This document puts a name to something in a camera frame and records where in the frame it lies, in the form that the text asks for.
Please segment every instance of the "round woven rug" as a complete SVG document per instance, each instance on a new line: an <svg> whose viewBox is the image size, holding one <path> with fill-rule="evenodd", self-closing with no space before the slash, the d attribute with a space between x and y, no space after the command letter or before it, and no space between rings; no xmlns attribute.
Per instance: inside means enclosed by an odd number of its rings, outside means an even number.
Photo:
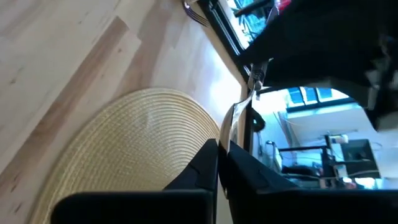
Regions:
<svg viewBox="0 0 398 224"><path fill-rule="evenodd" d="M55 163L30 223L49 223L62 198L76 192L162 190L219 128L188 95L136 91L90 121Z"/></svg>

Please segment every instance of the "light wood floor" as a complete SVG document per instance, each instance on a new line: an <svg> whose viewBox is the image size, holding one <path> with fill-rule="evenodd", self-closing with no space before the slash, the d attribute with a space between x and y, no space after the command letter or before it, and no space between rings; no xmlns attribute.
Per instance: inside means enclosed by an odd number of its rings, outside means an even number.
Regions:
<svg viewBox="0 0 398 224"><path fill-rule="evenodd" d="M179 2L0 1L0 223L25 223L67 142L121 95L174 88L221 124L246 86Z"/></svg>

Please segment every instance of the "woven placemat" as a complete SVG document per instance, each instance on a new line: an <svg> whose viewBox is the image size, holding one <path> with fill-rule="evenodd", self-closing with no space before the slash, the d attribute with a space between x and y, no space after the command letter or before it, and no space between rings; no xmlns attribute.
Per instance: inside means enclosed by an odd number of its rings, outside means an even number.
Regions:
<svg viewBox="0 0 398 224"><path fill-rule="evenodd" d="M219 128L188 95L154 88L106 107L63 151L33 207L30 223L49 223L76 192L161 190Z"/></svg>

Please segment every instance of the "wooden floor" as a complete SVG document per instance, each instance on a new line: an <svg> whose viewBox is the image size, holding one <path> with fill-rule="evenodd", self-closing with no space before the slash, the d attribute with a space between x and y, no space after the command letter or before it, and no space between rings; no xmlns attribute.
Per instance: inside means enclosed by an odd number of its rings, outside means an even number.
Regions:
<svg viewBox="0 0 398 224"><path fill-rule="evenodd" d="M188 93L218 124L246 89L179 0L1 1L0 223L25 223L54 160L100 108L153 86Z"/></svg>

